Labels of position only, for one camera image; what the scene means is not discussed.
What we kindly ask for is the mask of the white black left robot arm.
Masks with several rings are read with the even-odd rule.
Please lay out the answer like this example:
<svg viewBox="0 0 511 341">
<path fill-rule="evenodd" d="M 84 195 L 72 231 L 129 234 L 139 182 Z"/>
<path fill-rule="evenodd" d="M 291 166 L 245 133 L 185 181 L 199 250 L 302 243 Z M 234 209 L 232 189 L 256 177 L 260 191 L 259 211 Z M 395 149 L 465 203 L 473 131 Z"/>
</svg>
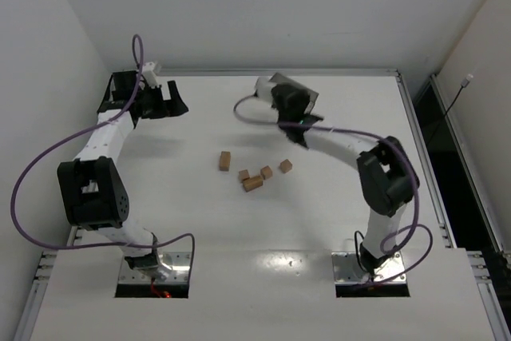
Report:
<svg viewBox="0 0 511 341">
<path fill-rule="evenodd" d="M 139 121 L 188 112 L 175 81 L 168 82 L 168 91 L 165 99 L 161 85 L 150 73 L 113 73 L 97 110 L 99 129 L 72 161 L 57 168 L 69 223 L 117 244 L 131 269 L 153 278 L 168 276 L 172 266 L 156 249 L 157 237 L 129 218 L 129 196 L 117 160 Z"/>
</svg>

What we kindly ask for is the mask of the long striped wood block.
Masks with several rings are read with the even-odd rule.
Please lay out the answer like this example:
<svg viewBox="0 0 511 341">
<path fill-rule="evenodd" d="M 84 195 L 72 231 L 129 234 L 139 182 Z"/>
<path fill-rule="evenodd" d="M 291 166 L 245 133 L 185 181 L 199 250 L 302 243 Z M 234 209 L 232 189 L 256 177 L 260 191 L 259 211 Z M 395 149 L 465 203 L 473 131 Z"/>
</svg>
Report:
<svg viewBox="0 0 511 341">
<path fill-rule="evenodd" d="M 254 189 L 260 188 L 263 185 L 263 178 L 261 175 L 250 177 L 242 183 L 244 191 L 250 192 Z"/>
</svg>

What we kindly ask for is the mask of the long light wood block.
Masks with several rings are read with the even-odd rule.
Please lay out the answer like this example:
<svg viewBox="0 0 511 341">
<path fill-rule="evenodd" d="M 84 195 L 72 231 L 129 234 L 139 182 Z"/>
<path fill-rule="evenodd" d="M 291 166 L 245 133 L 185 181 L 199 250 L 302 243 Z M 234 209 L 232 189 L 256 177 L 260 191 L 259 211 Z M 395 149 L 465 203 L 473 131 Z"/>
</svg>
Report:
<svg viewBox="0 0 511 341">
<path fill-rule="evenodd" d="M 229 151 L 222 151 L 219 159 L 219 170 L 221 172 L 228 172 L 231 164 L 231 153 Z"/>
</svg>

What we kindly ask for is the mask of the small wood cube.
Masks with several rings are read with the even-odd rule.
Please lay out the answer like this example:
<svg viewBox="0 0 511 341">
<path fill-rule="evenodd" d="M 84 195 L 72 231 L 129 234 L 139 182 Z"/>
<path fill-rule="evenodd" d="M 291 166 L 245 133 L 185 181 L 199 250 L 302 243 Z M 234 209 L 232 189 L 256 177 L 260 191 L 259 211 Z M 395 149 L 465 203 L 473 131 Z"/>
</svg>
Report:
<svg viewBox="0 0 511 341">
<path fill-rule="evenodd" d="M 250 178 L 249 172 L 247 169 L 241 170 L 238 173 L 238 179 L 240 182 L 243 182 Z"/>
<path fill-rule="evenodd" d="M 264 166 L 260 170 L 260 175 L 264 180 L 267 180 L 273 176 L 273 171 L 270 166 Z"/>
<path fill-rule="evenodd" d="M 282 161 L 280 164 L 279 164 L 279 170 L 281 173 L 288 173 L 292 170 L 292 163 L 288 160 L 288 159 L 285 159 L 284 161 Z"/>
</svg>

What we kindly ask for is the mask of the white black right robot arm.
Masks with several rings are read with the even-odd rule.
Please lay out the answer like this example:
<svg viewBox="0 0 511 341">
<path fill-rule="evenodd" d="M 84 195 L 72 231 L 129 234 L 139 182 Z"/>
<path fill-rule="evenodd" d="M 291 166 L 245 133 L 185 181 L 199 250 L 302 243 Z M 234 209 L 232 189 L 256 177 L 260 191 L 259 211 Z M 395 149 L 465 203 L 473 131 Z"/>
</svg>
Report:
<svg viewBox="0 0 511 341">
<path fill-rule="evenodd" d="M 359 246 L 360 265 L 374 274 L 390 258 L 396 240 L 383 240 L 396 232 L 405 207 L 412 200 L 415 173 L 408 173 L 389 145 L 402 149 L 395 137 L 367 141 L 354 134 L 333 135 L 318 130 L 323 119 L 307 111 L 311 92 L 301 86 L 280 83 L 271 87 L 268 99 L 278 112 L 278 126 L 291 142 L 342 161 L 358 172 L 362 195 L 370 208 L 366 235 Z"/>
</svg>

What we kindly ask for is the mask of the smoky transparent plastic bin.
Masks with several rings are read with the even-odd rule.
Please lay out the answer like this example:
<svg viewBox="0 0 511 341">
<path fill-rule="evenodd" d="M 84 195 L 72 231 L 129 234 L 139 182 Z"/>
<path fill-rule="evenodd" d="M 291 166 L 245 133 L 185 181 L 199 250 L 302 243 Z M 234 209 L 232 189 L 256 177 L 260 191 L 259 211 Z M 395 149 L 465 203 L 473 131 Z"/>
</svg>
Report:
<svg viewBox="0 0 511 341">
<path fill-rule="evenodd" d="M 275 73 L 269 80 L 271 84 L 271 106 L 287 113 L 310 113 L 315 107 L 319 93 L 305 85 Z"/>
</svg>

